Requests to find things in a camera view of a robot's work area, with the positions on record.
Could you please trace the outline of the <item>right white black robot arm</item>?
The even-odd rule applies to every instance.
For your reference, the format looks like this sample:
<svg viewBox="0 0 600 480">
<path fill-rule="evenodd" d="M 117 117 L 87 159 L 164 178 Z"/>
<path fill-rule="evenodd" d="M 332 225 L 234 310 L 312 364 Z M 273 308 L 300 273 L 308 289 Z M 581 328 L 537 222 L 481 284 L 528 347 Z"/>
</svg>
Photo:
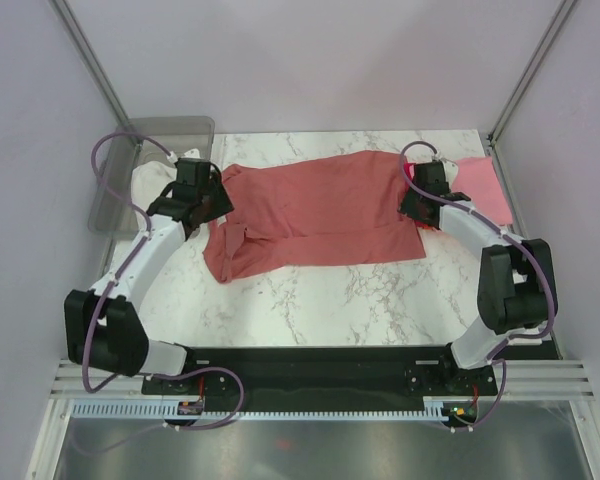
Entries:
<svg viewBox="0 0 600 480">
<path fill-rule="evenodd" d="M 478 317 L 449 345 L 452 360 L 438 368 L 447 392 L 463 392 L 473 369 L 514 339 L 540 340 L 553 327 L 557 294 L 552 252 L 540 238 L 525 239 L 496 225 L 462 192 L 453 192 L 439 160 L 415 164 L 399 212 L 458 240 L 479 260 Z"/>
</svg>

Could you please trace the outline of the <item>salmon red t-shirt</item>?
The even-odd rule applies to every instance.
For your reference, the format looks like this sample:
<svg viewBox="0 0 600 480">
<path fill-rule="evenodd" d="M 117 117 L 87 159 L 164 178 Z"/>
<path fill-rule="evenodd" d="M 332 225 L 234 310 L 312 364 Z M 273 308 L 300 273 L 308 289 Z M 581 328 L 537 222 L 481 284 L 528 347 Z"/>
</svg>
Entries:
<svg viewBox="0 0 600 480">
<path fill-rule="evenodd" d="M 407 190 L 395 153 L 365 150 L 268 168 L 232 164 L 223 185 L 234 205 L 210 225 L 203 251 L 220 284 L 285 266 L 419 260 L 425 249 L 400 214 Z"/>
</svg>

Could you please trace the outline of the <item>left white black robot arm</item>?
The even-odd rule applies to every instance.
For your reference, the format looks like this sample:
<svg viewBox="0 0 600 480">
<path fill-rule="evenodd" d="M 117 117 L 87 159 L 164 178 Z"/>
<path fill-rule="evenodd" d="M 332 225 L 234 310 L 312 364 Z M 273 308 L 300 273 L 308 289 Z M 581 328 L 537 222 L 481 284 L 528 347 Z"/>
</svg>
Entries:
<svg viewBox="0 0 600 480">
<path fill-rule="evenodd" d="M 139 318 L 140 306 L 172 255 L 205 223 L 233 211 L 220 169 L 207 160 L 180 158 L 176 179 L 144 213 L 146 227 L 128 256 L 86 291 L 64 301 L 69 359 L 83 368 L 133 377 L 164 375 L 178 393 L 199 382 L 199 369 L 183 346 L 152 340 Z"/>
</svg>

